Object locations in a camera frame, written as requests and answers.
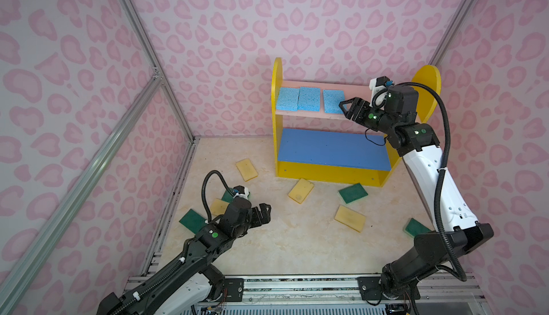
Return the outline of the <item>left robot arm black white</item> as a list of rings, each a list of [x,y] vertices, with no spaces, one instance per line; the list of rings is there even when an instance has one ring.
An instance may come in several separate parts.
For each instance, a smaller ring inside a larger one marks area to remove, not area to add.
[[[170,263],[120,297],[111,293],[98,306],[98,314],[181,314],[206,301],[227,299],[225,277],[213,262],[234,242],[253,229],[270,223],[272,207],[237,197],[214,222],[184,242]]]

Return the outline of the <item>blue sponge floor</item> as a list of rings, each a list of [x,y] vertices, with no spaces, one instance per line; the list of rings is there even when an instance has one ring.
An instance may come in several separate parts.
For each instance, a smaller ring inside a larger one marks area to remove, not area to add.
[[[340,102],[344,100],[344,91],[325,89],[323,91],[324,112],[328,114],[343,114],[343,111],[340,108]]]
[[[318,112],[320,110],[320,94],[320,88],[300,87],[297,110]]]

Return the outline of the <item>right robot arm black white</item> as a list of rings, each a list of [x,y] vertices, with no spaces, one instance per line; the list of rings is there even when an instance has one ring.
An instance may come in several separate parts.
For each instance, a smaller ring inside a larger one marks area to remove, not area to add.
[[[416,120],[420,90],[430,94],[440,108],[442,141],[430,125]],[[492,239],[494,230],[489,223],[479,222],[447,167],[451,133],[440,95],[421,83],[388,83],[371,101],[354,97],[339,107],[346,119],[385,135],[386,143],[403,160],[434,226],[431,232],[417,235],[407,253],[383,267],[380,293],[388,299],[414,299],[417,284],[439,271],[466,281],[460,257]]]

